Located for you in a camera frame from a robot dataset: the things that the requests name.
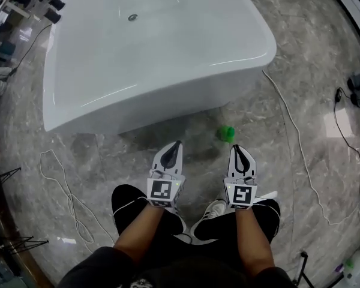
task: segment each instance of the white cable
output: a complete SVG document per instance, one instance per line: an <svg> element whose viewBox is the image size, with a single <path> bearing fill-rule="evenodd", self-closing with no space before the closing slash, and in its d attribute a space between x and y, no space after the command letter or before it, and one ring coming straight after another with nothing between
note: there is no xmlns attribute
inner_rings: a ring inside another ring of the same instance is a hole
<svg viewBox="0 0 360 288"><path fill-rule="evenodd" d="M56 160L58 161L58 163L60 164L61 168L62 168L62 172L64 175L64 182L65 182L65 186L67 187L67 190L64 190L63 186L61 185L61 183L55 179L55 178L51 178L51 177L47 177L46 175L44 175L43 173L43 169L41 168L41 156L44 154L47 154L48 152L53 153L53 155L55 156ZM96 215L92 212L92 210L90 210L81 200L79 200L74 194L72 194L71 189L68 186L67 183L67 178L65 176L65 169L64 166L61 164L61 162L59 161L59 159L57 158L55 152L53 151L53 149L50 149L48 151L44 151L40 153L40 157L39 157L39 167L40 167L40 173L41 175L48 180L52 180L58 183L58 185L60 186L61 191L65 194L65 196L67 197L67 203L68 203L68 210L70 211L71 216L74 218L74 225L77 231L77 234L79 235L79 237L84 241L85 247L87 248L88 251L90 251L91 253L93 253L92 250L90 250L88 248L88 244L93 244L95 242L95 239L93 237L93 235L91 234L91 232L88 230L88 228L85 226L85 224L83 224L76 215L76 211L74 209L74 205L73 205L73 199L76 199L77 202L80 203L80 205L83 206L84 209L86 209L87 211L89 211L89 213L92 214L93 218L96 220L97 224L101 227L101 229L108 235L109 239L112 240L112 245L115 243L115 241L113 240L113 238L111 237L111 235L107 232L107 230L100 224L100 222L98 221ZM81 225L82 229L85 231L85 233L89 236L88 239L86 239L79 230L79 225Z"/></svg>
<svg viewBox="0 0 360 288"><path fill-rule="evenodd" d="M271 77L269 77L267 75L267 73L265 71L263 71L263 74L268 78L268 80L272 83L273 87L275 88L277 94L280 96L281 100L283 101L286 109L287 109L287 112L288 112L288 115L289 115L289 118L290 118L290 121L292 122L293 126L295 127L295 129L297 130L298 132L298 139L299 139L299 147L300 147L300 152L301 152L301 155L302 155L302 159L304 161L304 167L305 167L305 170L307 171L307 175L308 175L308 180L310 182L310 187L312 188L312 190L316 193L316 196L317 196L317 200L319 201L319 205L322 209L322 213L323 213L323 218L328 222L328 225L338 225L338 224L341 224L343 221L345 221L346 219L348 219L353 213L355 210L357 210L359 208L359 206L356 206L356 208L348 215L346 216L345 218L343 218L340 222L336 222L336 223L331 223L331 221L329 220L329 218L325 215L325 211L324 211L324 206L323 204L321 203L320 201L320 196L319 196L319 192L316 191L316 189L313 187L312 185L312 180L311 180L311 175L310 175L310 172L308 170L308 167L307 167L307 161L305 160L305 155L304 155L304 152L302 151L302 147L301 147L301 139L300 139L300 131L299 131L299 128L296 126L295 122L293 121L293 118L289 112L289 108L288 108L288 105L284 99L284 97L282 96L279 88L277 87L276 83L272 80Z"/></svg>

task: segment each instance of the forearm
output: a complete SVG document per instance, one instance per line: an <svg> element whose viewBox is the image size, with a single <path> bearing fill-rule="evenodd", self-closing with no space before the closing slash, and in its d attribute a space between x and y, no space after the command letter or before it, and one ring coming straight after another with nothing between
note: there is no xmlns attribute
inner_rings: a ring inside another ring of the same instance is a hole
<svg viewBox="0 0 360 288"><path fill-rule="evenodd" d="M275 266L271 246L260 228L252 209L236 210L238 249L247 272L256 276Z"/></svg>
<svg viewBox="0 0 360 288"><path fill-rule="evenodd" d="M139 263L148 250L163 216L164 208L147 204L143 211L121 233L114 248L130 256Z"/></svg>

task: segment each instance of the gray tile floor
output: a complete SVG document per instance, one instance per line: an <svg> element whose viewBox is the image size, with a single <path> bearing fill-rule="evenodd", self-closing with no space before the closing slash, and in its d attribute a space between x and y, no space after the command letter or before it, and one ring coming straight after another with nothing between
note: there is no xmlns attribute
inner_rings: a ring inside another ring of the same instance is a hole
<svg viewBox="0 0 360 288"><path fill-rule="evenodd" d="M268 72L279 85L300 128L312 181L326 215L332 222L340 221L359 203L359 163L336 132L333 136L326 127L333 125L335 88L346 89L348 75L360 70L360 40L335 0L253 2L278 44L277 56ZM36 8L36 13L40 15L42 11ZM22 22L13 35L17 61L47 24L33 17ZM43 128L46 47L47 32L40 35L11 78L0 103L0 168L5 171L22 167L21 174L5 184L5 193L21 233L50 241L49 245L32 250L32 254L54 283L89 253L78 238L60 188L39 173L40 152L55 150L65 166L72 192L116 237L110 205L115 186L128 183L144 190L155 153L171 141L182 140L187 183L179 208L190 226L218 194L226 173L230 146L215 138L221 124L235 127L236 143L246 147L256 159L260 193L279 192L281 227L272 243L278 266L292 273L299 252L305 250L310 255L307 275L314 284L324 284L334 276L334 268L360 244L357 212L335 226L323 219L302 165L296 131L265 77L259 78L253 91L219 109L117 136L62 136L45 133ZM349 141L360 150L360 109L345 100L337 109L339 114L348 116L353 133ZM44 158L43 169L62 181L59 166L51 155ZM92 249L111 245L82 208L77 207L77 212L94 232L96 242ZM60 238L75 239L77 244L64 243Z"/></svg>

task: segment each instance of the black sleeve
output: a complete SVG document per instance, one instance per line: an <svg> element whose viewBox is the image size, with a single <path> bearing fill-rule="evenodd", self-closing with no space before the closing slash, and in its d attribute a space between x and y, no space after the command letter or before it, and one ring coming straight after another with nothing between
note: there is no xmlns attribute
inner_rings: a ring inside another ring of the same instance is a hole
<svg viewBox="0 0 360 288"><path fill-rule="evenodd" d="M122 251L101 247L75 266L58 284L58 288L118 287L130 281L135 265Z"/></svg>
<svg viewBox="0 0 360 288"><path fill-rule="evenodd" d="M269 288L269 287L283 287L296 288L289 276L283 269L273 267L260 272L254 278L255 287Z"/></svg>

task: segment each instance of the black metal stand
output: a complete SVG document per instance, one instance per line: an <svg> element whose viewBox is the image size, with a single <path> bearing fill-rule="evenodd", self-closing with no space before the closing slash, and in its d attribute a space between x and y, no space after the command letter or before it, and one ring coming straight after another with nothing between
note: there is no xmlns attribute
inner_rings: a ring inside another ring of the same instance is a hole
<svg viewBox="0 0 360 288"><path fill-rule="evenodd" d="M5 183L8 179L10 179L16 172L20 171L22 168L18 167L14 170L10 170L0 175L1 184Z"/></svg>
<svg viewBox="0 0 360 288"><path fill-rule="evenodd" d="M301 278L303 278L303 279L307 282L307 284L308 284L308 286L309 286L310 288L314 288L314 286L312 285L311 281L308 279L308 277L307 277L306 274L304 273L305 266L306 266L307 260L308 260L308 254L307 254L306 252L302 252L302 253L301 253L301 257L302 257L304 260L303 260L303 263L302 263L302 266L301 266L300 274L299 274L299 277L298 277L297 280L293 280L293 283L295 284L296 287L298 287L299 284L300 284Z"/></svg>
<svg viewBox="0 0 360 288"><path fill-rule="evenodd" d="M9 241L15 241L14 244L2 246L2 250L6 251L12 255L19 254L24 251L29 251L35 247L39 247L44 245L45 243L49 243L49 241L31 241L34 237L18 237L18 238L3 238Z"/></svg>

